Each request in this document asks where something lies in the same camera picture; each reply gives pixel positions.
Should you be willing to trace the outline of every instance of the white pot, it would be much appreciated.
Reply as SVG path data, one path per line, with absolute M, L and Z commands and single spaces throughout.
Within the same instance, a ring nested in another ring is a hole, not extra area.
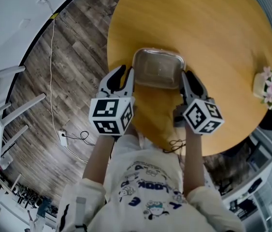
M 257 73 L 254 77 L 254 84 L 253 84 L 253 95 L 263 99 L 265 94 L 265 78 L 260 74 Z

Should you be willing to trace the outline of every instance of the white cable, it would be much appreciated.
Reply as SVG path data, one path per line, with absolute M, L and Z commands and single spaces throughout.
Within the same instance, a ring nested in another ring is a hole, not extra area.
M 54 38 L 54 31 L 55 31 L 54 30 L 55 29 L 55 17 L 54 17 L 54 13 L 53 13 L 53 10 L 51 8 L 50 2 L 48 0 L 46 0 L 46 2 L 48 4 L 48 6 L 49 6 L 49 8 L 51 10 L 52 16 L 53 16 L 53 33 L 52 33 L 52 38 L 51 38 L 51 54 L 50 54 L 50 105 L 51 105 L 52 125 L 53 125 L 53 129 L 55 131 L 55 134 L 57 135 L 57 138 L 60 141 L 58 133 L 57 133 L 57 129 L 55 128 L 55 124 L 54 124 L 54 115 L 53 115 L 53 106 L 52 106 L 52 52 L 53 52 L 53 38 Z M 85 163 L 88 162 L 87 160 L 83 160 L 80 157 L 78 157 L 77 154 L 72 152 L 66 146 L 65 146 L 65 148 L 68 150 L 69 153 L 71 153 L 74 157 L 78 158 L 80 161 L 83 161 Z

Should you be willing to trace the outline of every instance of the floor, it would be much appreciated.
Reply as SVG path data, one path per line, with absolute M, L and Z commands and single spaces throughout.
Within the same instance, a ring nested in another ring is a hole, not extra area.
M 68 136 L 88 131 L 94 143 L 96 133 L 88 122 L 90 99 L 95 97 L 107 69 L 107 34 L 111 16 L 119 0 L 74 0 L 55 19 L 52 55 L 54 124 Z M 63 148 L 54 132 L 50 106 L 50 52 L 53 23 L 29 54 L 11 94 L 7 114 L 35 96 L 46 98 L 12 122 L 7 128 L 13 136 L 22 126 L 29 130 L 17 140 L 10 154 L 14 158 L 4 174 L 58 205 L 66 184 L 82 177 L 85 163 Z M 92 146 L 68 139 L 69 149 L 88 159 Z

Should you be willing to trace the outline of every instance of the metal tray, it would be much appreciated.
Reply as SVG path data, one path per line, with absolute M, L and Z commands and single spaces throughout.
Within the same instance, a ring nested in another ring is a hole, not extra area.
M 185 69 L 184 59 L 177 53 L 155 49 L 139 49 L 133 58 L 135 82 L 139 85 L 176 89 L 180 73 Z

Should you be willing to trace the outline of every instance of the yellow table top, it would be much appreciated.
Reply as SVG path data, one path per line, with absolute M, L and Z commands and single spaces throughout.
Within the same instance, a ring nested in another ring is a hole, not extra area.
M 272 67 L 272 28 L 256 0 L 120 0 L 108 35 L 109 69 L 131 66 L 142 47 L 178 52 L 220 107 L 225 124 L 202 136 L 204 156 L 235 146 L 265 116 L 252 85 L 263 66 Z M 172 125 L 178 90 L 135 85 L 134 96 L 133 124 L 144 136 L 168 150 L 170 140 L 185 138 Z

